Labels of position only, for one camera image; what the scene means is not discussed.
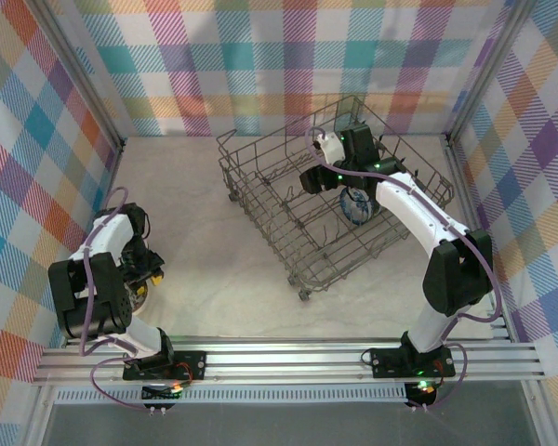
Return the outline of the teal see-through cutlery holder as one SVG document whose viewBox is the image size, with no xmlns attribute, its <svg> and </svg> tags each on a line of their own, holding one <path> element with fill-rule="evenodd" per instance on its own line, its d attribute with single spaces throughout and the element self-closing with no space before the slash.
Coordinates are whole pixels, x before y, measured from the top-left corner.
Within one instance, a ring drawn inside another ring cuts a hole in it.
<svg viewBox="0 0 558 446">
<path fill-rule="evenodd" d="M 333 128 L 340 132 L 350 125 L 357 124 L 360 120 L 359 113 L 362 103 L 356 96 L 342 98 L 337 103 Z"/>
</svg>

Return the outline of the aluminium frame leg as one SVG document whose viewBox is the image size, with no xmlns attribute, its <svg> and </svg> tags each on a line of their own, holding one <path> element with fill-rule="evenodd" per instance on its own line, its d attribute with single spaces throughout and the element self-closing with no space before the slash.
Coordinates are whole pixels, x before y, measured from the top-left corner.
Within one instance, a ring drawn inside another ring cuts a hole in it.
<svg viewBox="0 0 558 446">
<path fill-rule="evenodd" d="M 56 387 L 32 387 L 20 434 L 20 446 L 42 446 L 56 398 Z"/>
<path fill-rule="evenodd" d="M 558 446 L 549 405 L 539 381 L 523 381 L 525 399 L 540 446 Z"/>
</svg>

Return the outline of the aluminium frame post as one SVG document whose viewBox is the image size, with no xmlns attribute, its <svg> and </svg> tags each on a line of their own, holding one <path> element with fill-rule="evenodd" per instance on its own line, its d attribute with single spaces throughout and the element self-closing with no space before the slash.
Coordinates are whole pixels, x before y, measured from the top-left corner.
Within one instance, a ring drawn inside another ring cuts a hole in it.
<svg viewBox="0 0 558 446">
<path fill-rule="evenodd" d="M 444 132 L 448 144 L 460 140 L 538 0 L 510 1 L 504 21 L 495 26 L 497 32 L 492 43 L 482 46 L 477 58 L 481 62 L 480 71 L 474 76 L 471 87 L 459 103 L 458 110 L 453 112 L 452 121 Z"/>
<path fill-rule="evenodd" d="M 106 138 L 115 146 L 117 152 L 123 152 L 125 139 L 117 131 L 113 119 L 107 112 L 97 90 L 92 85 L 73 45 L 67 39 L 46 0 L 24 0 L 24 2 L 32 11 L 39 26 L 46 33 L 48 41 L 54 47 L 57 55 L 61 59 L 61 64 L 71 77 L 75 86 L 79 89 L 81 96 L 93 113 L 100 129 L 104 131 Z"/>
</svg>

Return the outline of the aluminium side rail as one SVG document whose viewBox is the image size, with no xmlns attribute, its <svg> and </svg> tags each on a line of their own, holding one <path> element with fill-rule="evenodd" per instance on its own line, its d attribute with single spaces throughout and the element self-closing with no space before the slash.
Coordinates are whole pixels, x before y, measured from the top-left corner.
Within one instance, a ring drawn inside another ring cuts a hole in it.
<svg viewBox="0 0 558 446">
<path fill-rule="evenodd" d="M 441 135 L 441 143 L 445 162 L 451 175 L 451 182 L 454 185 L 455 194 L 458 199 L 460 212 L 464 217 L 464 221 L 472 230 L 480 229 L 482 225 L 479 222 L 476 211 L 473 209 L 469 184 L 463 175 L 454 143 L 447 134 Z M 487 301 L 489 305 L 489 308 L 485 313 L 487 317 L 491 318 L 495 314 L 498 315 L 495 320 L 489 323 L 493 332 L 493 338 L 497 341 L 513 342 L 512 327 L 507 322 L 507 318 L 504 314 L 504 302 L 497 298 L 495 291 L 492 291 L 487 297 L 484 297 L 483 301 Z"/>
<path fill-rule="evenodd" d="M 117 191 L 123 193 L 121 201 L 109 215 L 98 218 L 97 225 L 91 229 L 89 235 L 79 246 L 77 251 L 69 256 L 69 260 L 80 261 L 82 263 L 87 280 L 88 296 L 86 314 L 83 320 L 79 347 L 79 354 L 82 357 L 88 356 L 97 347 L 105 343 L 105 340 L 103 340 L 99 341 L 94 347 L 86 347 L 87 341 L 89 340 L 89 327 L 93 322 L 94 307 L 97 298 L 96 280 L 91 269 L 90 261 L 96 260 L 97 254 L 109 253 L 113 257 L 120 256 L 122 252 L 122 242 L 128 240 L 130 234 L 130 223 L 128 222 L 128 218 L 120 215 L 121 208 L 126 203 L 128 190 L 125 187 L 113 187 L 123 153 L 124 152 L 116 151 L 113 157 L 110 186 L 104 204 L 107 205 Z"/>
</svg>

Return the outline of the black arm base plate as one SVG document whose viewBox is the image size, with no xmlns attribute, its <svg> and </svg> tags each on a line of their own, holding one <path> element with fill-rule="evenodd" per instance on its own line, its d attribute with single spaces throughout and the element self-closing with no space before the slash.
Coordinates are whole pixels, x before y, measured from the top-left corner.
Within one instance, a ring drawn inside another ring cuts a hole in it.
<svg viewBox="0 0 558 446">
<path fill-rule="evenodd" d="M 456 374 L 451 350 L 445 347 L 428 353 L 404 346 L 371 348 L 370 364 L 374 378 L 448 378 Z"/>
<path fill-rule="evenodd" d="M 124 381 L 175 380 L 202 381 L 206 374 L 206 352 L 180 350 L 157 354 L 139 360 L 127 361 L 123 371 Z"/>
</svg>

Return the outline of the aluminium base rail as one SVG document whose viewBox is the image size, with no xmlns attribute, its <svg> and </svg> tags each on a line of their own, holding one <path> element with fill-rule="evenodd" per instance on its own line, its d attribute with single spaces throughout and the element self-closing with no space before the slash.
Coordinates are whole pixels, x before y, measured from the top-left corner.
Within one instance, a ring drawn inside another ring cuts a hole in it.
<svg viewBox="0 0 558 446">
<path fill-rule="evenodd" d="M 396 348 L 391 340 L 182 338 L 173 348 L 206 352 L 206 384 L 369 383 L 371 348 Z M 457 375 L 468 381 L 541 380 L 544 370 L 532 344 L 462 339 L 449 344 Z M 33 384 L 83 385 L 94 376 L 103 384 L 122 382 L 121 350 L 98 348 L 82 357 L 78 346 L 44 352 Z"/>
</svg>

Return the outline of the grey wire dish rack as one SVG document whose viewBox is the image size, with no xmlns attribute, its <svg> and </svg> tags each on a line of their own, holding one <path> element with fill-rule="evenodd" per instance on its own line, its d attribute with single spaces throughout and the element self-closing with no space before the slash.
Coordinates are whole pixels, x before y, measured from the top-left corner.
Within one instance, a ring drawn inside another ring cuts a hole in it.
<svg viewBox="0 0 558 446">
<path fill-rule="evenodd" d="M 340 208 L 342 187 L 318 194 L 302 188 L 299 176 L 317 165 L 303 133 L 312 125 L 336 132 L 333 124 L 339 100 L 246 145 L 238 144 L 233 131 L 217 139 L 219 166 L 230 200 L 239 203 L 260 231 L 303 301 L 378 258 L 409 234 L 382 206 L 369 222 L 353 225 Z M 454 197 L 450 181 L 360 102 L 357 124 L 369 125 L 373 137 L 386 148 L 382 155 L 402 160 L 427 195 L 446 208 Z"/>
</svg>

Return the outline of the blue and white bowl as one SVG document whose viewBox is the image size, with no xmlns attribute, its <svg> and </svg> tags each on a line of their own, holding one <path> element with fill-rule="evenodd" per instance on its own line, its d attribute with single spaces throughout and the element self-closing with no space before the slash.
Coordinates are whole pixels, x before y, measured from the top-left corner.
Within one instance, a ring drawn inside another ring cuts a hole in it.
<svg viewBox="0 0 558 446">
<path fill-rule="evenodd" d="M 378 202 L 364 190 L 345 187 L 339 195 L 343 215 L 356 226 L 369 222 L 380 209 Z"/>
</svg>

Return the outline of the small controller board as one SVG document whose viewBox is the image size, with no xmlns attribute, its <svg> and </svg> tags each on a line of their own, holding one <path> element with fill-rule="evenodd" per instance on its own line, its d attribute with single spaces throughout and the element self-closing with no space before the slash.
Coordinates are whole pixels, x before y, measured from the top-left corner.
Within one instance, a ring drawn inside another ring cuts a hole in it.
<svg viewBox="0 0 558 446">
<path fill-rule="evenodd" d="M 427 380 L 405 383 L 405 395 L 407 398 L 405 404 L 411 408 L 434 404 L 438 387 L 438 383 Z"/>
<path fill-rule="evenodd" d="M 143 386 L 141 398 L 143 400 L 177 400 L 182 396 L 185 386 L 182 383 L 161 386 Z"/>
</svg>

